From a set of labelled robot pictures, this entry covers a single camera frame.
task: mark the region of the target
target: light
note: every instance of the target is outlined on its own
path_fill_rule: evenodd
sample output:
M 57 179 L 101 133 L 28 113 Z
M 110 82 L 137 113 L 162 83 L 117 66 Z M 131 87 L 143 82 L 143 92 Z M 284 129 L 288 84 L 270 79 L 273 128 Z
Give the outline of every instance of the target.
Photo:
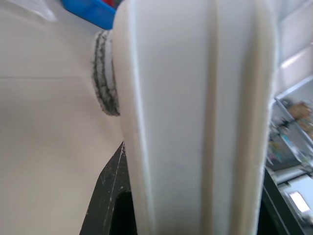
M 304 201 L 303 197 L 298 192 L 293 192 L 289 194 L 292 198 L 295 205 L 298 207 L 298 209 L 303 213 L 310 210 L 308 204 Z

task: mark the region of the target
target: blue container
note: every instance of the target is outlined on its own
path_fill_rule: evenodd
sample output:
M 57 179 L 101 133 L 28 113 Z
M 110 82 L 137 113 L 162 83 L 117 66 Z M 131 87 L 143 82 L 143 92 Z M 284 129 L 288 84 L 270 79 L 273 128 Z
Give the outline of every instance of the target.
M 63 0 L 63 6 L 101 28 L 112 29 L 115 9 L 101 0 Z

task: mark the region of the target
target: white wall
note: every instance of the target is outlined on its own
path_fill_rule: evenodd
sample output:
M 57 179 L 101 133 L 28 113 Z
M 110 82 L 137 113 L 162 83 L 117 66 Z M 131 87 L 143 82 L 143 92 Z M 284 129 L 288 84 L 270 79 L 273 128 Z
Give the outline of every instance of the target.
M 270 1 L 280 43 L 275 94 L 313 74 L 313 1 Z
M 62 8 L 49 23 L 0 2 L 0 234 L 77 235 L 122 142 L 90 81 L 98 27 Z

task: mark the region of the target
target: black object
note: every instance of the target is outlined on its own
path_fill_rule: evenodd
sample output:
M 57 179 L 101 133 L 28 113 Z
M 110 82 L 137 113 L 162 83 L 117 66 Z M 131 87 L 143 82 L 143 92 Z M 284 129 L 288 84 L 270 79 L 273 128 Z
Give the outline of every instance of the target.
M 80 235 L 135 235 L 134 207 L 122 143 L 102 170 Z M 124 232 L 117 225 L 125 226 Z
M 80 235 L 136 235 L 124 145 L 101 172 Z M 304 235 L 265 169 L 258 235 Z

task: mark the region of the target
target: red object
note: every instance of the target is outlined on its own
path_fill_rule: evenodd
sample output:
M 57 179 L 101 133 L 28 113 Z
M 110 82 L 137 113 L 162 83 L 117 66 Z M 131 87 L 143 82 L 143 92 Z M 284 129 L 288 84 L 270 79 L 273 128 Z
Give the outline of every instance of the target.
M 107 5 L 109 5 L 109 6 L 114 6 L 114 2 L 113 2 L 113 0 L 102 0 L 103 2 L 105 2 Z

